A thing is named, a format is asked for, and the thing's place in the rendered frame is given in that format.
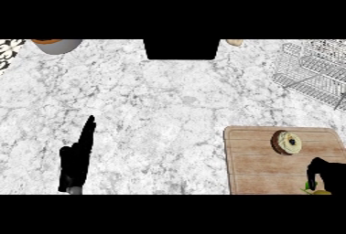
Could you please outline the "pale disc with brown rim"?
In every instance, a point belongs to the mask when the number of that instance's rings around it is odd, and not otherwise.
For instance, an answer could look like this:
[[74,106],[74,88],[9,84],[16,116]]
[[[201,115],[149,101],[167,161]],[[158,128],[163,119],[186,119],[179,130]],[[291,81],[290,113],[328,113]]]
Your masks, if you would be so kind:
[[297,154],[302,150],[302,140],[299,136],[284,130],[278,130],[274,133],[271,144],[274,147],[274,150],[284,155],[293,155]]

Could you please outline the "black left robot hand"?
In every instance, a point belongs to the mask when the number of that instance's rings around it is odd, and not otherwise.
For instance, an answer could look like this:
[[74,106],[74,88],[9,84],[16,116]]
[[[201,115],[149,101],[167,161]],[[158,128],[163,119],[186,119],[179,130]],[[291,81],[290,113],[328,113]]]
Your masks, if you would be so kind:
[[58,191],[68,193],[68,188],[84,186],[87,180],[89,159],[93,147],[95,117],[89,116],[78,142],[59,149],[61,174]]

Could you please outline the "grey pot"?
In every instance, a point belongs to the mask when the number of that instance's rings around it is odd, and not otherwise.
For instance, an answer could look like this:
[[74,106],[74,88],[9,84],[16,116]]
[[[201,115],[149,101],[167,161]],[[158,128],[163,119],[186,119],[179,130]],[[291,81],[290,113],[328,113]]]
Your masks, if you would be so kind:
[[49,55],[70,53],[81,44],[81,39],[33,39],[40,50]]

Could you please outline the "wooden cutting board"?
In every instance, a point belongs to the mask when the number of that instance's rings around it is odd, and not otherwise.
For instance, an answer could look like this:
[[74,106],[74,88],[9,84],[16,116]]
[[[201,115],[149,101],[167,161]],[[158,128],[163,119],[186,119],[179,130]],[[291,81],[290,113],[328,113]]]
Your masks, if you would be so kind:
[[[282,155],[274,150],[271,139],[278,130],[300,137],[299,154]],[[330,128],[229,126],[223,137],[232,195],[303,195],[312,159],[346,164],[346,147]]]

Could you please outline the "black and white patterned mat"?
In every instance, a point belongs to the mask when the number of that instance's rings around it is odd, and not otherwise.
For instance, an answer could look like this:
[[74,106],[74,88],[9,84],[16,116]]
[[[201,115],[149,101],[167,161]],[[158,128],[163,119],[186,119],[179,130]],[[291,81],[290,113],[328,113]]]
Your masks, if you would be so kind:
[[4,73],[24,43],[24,39],[0,39],[0,75]]

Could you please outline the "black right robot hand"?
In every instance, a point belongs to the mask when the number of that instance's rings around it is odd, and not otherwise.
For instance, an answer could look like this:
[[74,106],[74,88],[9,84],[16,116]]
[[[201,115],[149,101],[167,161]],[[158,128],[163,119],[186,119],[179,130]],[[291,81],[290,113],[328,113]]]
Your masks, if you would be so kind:
[[316,188],[315,175],[321,176],[324,189],[333,195],[346,195],[346,164],[330,163],[315,157],[306,167],[308,187]]

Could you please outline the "black appliance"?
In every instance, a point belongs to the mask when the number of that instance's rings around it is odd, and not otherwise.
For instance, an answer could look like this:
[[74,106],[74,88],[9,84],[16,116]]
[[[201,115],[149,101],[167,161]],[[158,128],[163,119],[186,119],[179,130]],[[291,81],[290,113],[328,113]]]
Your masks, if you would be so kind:
[[145,39],[148,59],[211,60],[219,39]]

